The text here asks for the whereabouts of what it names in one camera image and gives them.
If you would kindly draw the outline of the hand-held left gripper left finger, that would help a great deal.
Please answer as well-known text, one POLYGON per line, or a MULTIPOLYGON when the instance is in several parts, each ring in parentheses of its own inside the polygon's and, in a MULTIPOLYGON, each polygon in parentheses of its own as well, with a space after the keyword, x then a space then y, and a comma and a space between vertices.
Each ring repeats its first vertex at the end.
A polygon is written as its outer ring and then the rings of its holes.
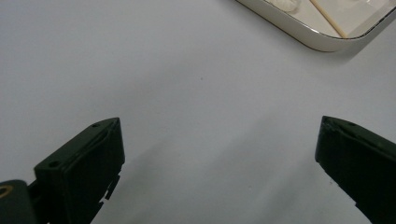
POLYGON ((49 224, 90 224, 120 180, 125 162, 120 120, 98 121, 35 167, 49 224))

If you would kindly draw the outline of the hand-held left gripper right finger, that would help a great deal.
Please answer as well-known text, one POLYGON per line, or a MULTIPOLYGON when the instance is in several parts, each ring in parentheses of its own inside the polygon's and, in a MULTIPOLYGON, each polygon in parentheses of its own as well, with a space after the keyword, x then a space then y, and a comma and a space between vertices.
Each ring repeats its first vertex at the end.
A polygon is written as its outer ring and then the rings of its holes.
POLYGON ((396 224, 396 144, 324 116, 315 160, 373 224, 396 224))

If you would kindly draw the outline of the white square tray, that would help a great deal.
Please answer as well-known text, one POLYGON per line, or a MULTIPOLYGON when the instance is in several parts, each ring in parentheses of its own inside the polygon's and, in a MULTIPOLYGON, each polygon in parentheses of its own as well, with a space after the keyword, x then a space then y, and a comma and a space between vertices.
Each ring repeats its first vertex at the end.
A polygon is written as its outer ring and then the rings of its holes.
POLYGON ((342 38, 309 0, 236 0, 311 49, 335 52, 365 44, 396 20, 396 0, 318 0, 347 34, 342 38))

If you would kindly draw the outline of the thin wooden stick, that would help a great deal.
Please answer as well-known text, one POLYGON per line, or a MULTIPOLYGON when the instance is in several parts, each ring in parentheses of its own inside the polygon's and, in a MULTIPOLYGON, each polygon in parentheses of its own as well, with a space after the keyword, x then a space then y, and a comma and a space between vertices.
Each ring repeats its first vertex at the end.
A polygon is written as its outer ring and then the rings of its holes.
POLYGON ((347 38, 347 34, 343 29, 333 20, 329 13, 319 4, 318 0, 309 0, 311 4, 317 9, 317 11, 323 16, 323 18, 330 24, 334 31, 339 34, 342 38, 347 38))

